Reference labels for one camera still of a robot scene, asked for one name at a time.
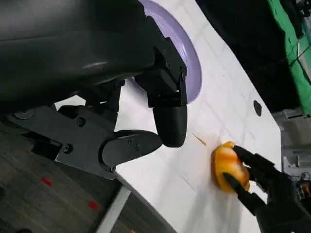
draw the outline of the white table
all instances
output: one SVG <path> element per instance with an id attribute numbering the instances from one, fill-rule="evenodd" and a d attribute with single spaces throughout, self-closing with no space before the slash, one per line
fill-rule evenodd
<path id="1" fill-rule="evenodd" d="M 118 178 L 178 233 L 256 233 L 256 219 L 210 181 L 210 154 L 232 140 L 281 170 L 280 130 L 240 63 L 204 17 L 195 0 L 157 0 L 181 23 L 197 50 L 203 87 L 188 105 L 183 147 L 117 166 Z M 262 105 L 256 115 L 253 100 Z M 116 130 L 156 132 L 152 110 L 127 85 L 122 89 Z M 204 146 L 194 135 L 203 139 Z M 265 195 L 252 185 L 263 198 Z"/>

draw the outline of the screw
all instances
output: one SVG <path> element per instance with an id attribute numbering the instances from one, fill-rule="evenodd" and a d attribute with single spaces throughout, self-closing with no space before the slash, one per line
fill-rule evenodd
<path id="1" fill-rule="evenodd" d="M 79 127 L 83 127 L 85 124 L 86 124 L 86 120 L 84 120 L 83 118 L 79 117 L 79 118 L 77 119 L 77 125 L 78 125 Z"/>
<path id="2" fill-rule="evenodd" d="M 70 154 L 70 153 L 72 152 L 72 150 L 73 150 L 72 144 L 66 144 L 66 145 L 64 146 L 64 148 L 63 148 L 63 152 L 64 152 L 65 154 Z"/>
<path id="3" fill-rule="evenodd" d="M 134 149 L 135 149 L 136 151 L 140 150 L 139 144 L 136 143 L 136 144 L 134 145 Z"/>

